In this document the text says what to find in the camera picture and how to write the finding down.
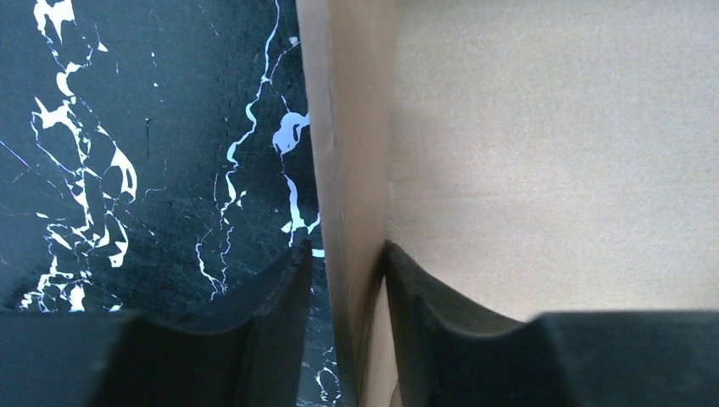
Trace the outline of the brown cardboard box sheet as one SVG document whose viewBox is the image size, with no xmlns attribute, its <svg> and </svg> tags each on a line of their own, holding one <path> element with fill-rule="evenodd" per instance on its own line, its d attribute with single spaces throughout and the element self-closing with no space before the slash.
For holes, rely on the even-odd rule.
<svg viewBox="0 0 719 407">
<path fill-rule="evenodd" d="M 297 10 L 345 405 L 395 396 L 386 241 L 518 321 L 717 308 L 717 2 Z"/>
</svg>

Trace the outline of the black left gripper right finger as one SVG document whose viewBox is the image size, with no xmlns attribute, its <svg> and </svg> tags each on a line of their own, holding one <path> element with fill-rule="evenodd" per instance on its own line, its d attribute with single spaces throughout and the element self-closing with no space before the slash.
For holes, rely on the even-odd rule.
<svg viewBox="0 0 719 407">
<path fill-rule="evenodd" d="M 551 312 L 520 322 L 383 249 L 406 406 L 715 406 L 715 311 Z"/>
</svg>

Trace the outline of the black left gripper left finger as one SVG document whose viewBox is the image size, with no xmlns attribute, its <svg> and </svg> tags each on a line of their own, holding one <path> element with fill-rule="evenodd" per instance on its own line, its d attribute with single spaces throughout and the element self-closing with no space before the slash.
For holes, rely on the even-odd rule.
<svg viewBox="0 0 719 407">
<path fill-rule="evenodd" d="M 293 406 L 310 241 L 164 323 L 133 311 L 1 315 L 4 406 Z"/>
</svg>

